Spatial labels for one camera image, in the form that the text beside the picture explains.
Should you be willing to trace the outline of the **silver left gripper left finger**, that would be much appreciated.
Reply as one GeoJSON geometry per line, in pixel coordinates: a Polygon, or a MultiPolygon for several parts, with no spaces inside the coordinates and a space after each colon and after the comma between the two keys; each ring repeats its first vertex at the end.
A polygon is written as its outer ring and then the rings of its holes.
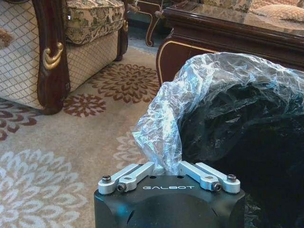
{"type": "Polygon", "coordinates": [[[154,170],[154,162],[143,165],[132,163],[113,175],[104,175],[98,182],[98,192],[109,195],[115,192],[128,192],[137,188],[137,184],[154,170]]]}

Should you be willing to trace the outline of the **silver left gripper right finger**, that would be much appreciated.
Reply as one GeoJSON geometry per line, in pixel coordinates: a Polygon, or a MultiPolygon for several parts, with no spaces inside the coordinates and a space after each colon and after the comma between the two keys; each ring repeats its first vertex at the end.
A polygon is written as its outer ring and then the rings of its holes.
{"type": "Polygon", "coordinates": [[[204,190],[224,190],[227,193],[240,192],[241,183],[234,174],[223,174],[202,162],[190,164],[181,161],[178,165],[178,171],[180,175],[187,175],[194,179],[204,190]]]}

